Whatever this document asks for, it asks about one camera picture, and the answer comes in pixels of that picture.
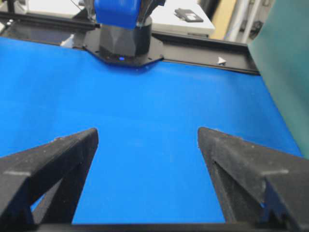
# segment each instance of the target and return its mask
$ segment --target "blue table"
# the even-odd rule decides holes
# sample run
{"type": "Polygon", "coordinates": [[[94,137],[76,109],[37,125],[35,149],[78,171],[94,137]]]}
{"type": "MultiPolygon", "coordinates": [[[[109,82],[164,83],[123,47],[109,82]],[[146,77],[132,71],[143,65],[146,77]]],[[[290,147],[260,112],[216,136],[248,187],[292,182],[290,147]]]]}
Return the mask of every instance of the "blue table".
{"type": "Polygon", "coordinates": [[[74,223],[223,222],[201,126],[300,152],[260,76],[0,38],[0,155],[91,127],[99,147],[74,223]]]}

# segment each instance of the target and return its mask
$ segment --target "white arrow marker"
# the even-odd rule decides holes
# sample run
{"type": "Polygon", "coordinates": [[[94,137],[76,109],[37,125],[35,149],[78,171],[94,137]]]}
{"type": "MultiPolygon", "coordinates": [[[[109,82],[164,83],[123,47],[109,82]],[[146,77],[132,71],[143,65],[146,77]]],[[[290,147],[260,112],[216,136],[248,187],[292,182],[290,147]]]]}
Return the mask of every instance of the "white arrow marker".
{"type": "Polygon", "coordinates": [[[226,60],[223,59],[222,57],[219,57],[219,61],[218,61],[217,64],[219,64],[219,65],[225,65],[225,64],[226,64],[226,60]]]}

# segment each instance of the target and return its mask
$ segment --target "black object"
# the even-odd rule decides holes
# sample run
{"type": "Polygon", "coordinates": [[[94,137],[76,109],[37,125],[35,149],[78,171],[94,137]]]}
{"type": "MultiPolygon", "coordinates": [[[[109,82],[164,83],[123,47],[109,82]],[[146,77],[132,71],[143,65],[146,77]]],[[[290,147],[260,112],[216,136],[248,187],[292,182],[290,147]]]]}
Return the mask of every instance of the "black object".
{"type": "Polygon", "coordinates": [[[185,20],[188,23],[202,23],[204,20],[189,9],[177,9],[175,10],[176,16],[185,20]]]}
{"type": "Polygon", "coordinates": [[[309,160],[207,128],[198,144],[227,222],[309,231],[309,160]]]}
{"type": "Polygon", "coordinates": [[[10,13],[15,13],[15,6],[14,6],[14,2],[16,0],[6,0],[7,4],[8,4],[8,12],[10,13]]]}
{"type": "Polygon", "coordinates": [[[151,36],[152,20],[147,18],[133,30],[101,26],[89,31],[84,48],[106,63],[143,66],[163,59],[163,43],[151,36]]]}
{"type": "Polygon", "coordinates": [[[16,226],[7,232],[286,232],[269,224],[124,224],[69,225],[43,224],[16,226]]]}
{"type": "Polygon", "coordinates": [[[214,13],[218,8],[219,2],[219,0],[200,0],[199,5],[202,7],[207,17],[212,20],[214,13]]]}
{"type": "Polygon", "coordinates": [[[1,158],[0,230],[71,223],[97,146],[98,132],[90,129],[1,158]]]}
{"type": "Polygon", "coordinates": [[[143,25],[154,9],[161,5],[164,6],[165,0],[142,0],[140,1],[140,11],[137,23],[143,25]]]}

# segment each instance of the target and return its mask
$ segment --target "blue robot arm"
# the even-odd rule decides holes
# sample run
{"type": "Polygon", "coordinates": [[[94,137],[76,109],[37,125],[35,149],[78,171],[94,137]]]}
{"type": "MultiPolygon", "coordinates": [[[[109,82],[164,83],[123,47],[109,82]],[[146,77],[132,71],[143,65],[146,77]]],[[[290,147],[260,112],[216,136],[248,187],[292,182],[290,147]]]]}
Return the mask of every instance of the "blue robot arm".
{"type": "Polygon", "coordinates": [[[95,0],[97,22],[105,25],[134,29],[141,0],[95,0]]]}

